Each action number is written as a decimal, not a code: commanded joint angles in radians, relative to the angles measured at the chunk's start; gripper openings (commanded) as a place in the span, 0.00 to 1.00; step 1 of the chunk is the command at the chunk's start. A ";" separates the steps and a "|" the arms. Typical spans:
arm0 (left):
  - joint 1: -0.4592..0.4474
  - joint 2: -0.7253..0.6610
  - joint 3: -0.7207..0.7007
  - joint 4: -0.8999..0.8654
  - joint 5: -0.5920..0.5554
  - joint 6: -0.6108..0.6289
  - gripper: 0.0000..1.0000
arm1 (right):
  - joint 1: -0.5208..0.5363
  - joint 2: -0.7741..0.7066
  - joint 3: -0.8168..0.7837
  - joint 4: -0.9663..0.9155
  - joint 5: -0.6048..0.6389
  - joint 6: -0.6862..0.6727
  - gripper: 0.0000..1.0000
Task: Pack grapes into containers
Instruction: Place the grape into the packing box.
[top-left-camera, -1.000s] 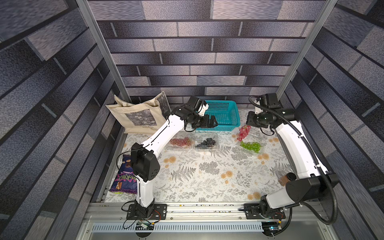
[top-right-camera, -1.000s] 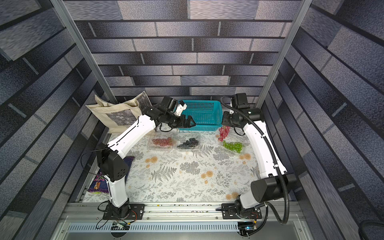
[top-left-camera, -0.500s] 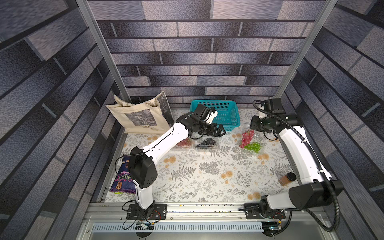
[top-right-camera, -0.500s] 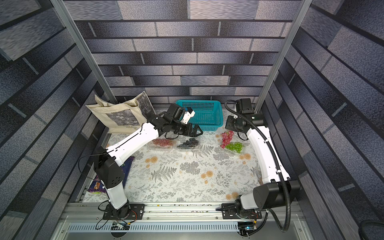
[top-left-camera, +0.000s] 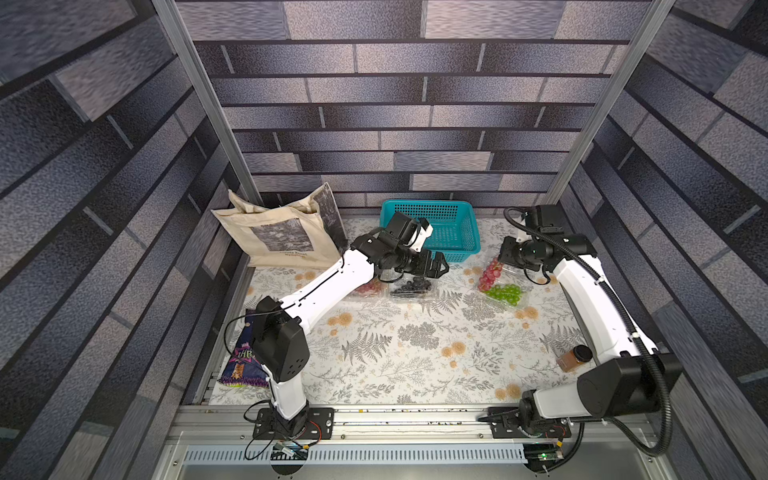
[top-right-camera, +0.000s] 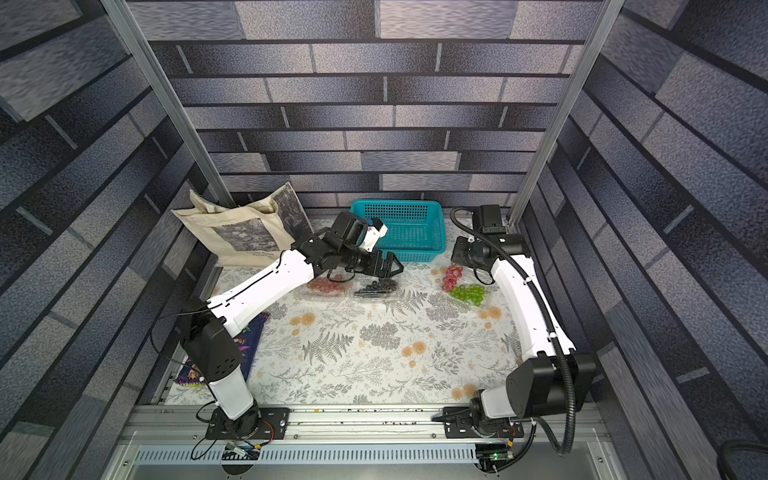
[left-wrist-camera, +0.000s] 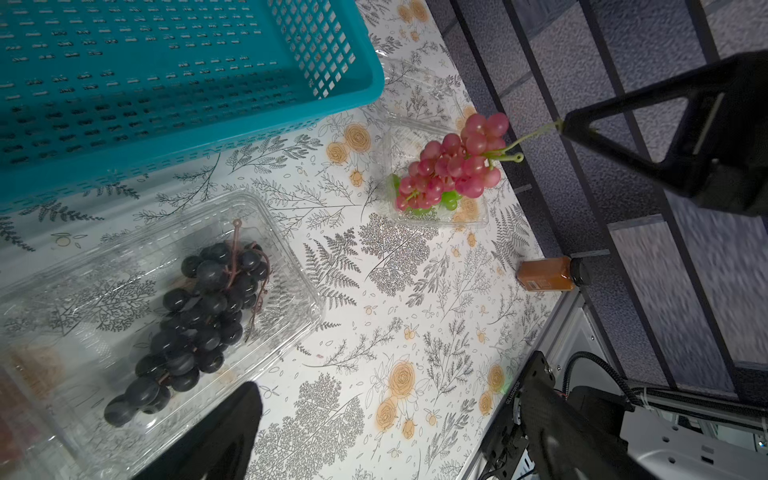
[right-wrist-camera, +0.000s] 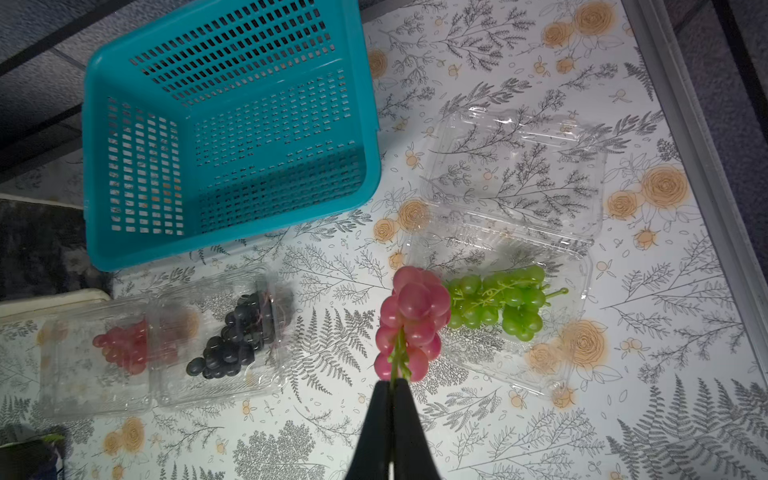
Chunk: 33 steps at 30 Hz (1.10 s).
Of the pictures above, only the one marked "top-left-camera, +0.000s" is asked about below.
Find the black grape bunch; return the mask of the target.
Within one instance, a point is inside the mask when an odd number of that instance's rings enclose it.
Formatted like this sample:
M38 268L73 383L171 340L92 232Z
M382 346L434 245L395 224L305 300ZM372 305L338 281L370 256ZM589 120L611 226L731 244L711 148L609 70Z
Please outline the black grape bunch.
M392 284L390 295L394 298L425 298L433 293L433 282L423 276L401 279Z

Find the red grape bunch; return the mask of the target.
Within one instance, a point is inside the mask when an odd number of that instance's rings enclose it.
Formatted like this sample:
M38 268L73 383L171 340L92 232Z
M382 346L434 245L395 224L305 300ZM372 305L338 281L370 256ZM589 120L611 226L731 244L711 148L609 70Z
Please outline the red grape bunch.
M497 258L493 258L480 275L478 290L481 292L490 291L501 277L502 272L503 264Z
M355 290L355 293L361 297L371 297L381 295L385 286L377 279L373 279Z

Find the green grape bunch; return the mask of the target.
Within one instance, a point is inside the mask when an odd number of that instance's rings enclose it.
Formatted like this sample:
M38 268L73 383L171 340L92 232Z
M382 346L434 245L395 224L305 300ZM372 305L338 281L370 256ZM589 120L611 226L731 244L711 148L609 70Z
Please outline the green grape bunch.
M484 294L493 300L517 306L522 300L523 291L515 284L496 284L490 291L484 292Z

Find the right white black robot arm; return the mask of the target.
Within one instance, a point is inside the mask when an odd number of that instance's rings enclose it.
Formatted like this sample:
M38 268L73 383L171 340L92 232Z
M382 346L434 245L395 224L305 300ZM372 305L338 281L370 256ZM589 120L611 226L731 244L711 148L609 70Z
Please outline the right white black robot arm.
M583 235L504 239L498 255L507 266L553 274L584 332L594 368L569 384L527 391L516 409L517 426L531 437L559 433L565 420L605 420L628 433L625 415L658 413L658 440L636 445L660 454L672 438L671 389L682 366L637 325L607 280L597 252Z

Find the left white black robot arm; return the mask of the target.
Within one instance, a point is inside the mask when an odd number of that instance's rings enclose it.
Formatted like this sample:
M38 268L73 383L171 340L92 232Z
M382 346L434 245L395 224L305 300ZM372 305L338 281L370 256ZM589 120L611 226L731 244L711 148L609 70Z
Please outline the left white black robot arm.
M449 271L445 256L424 247L433 227L425 219L397 221L357 237L330 268L307 286L279 300L265 297L245 315L252 327L254 359L266 375L269 407L260 412L254 436L263 430L286 440L311 425L301 372L310 358L307 336L337 303L382 272L439 278Z

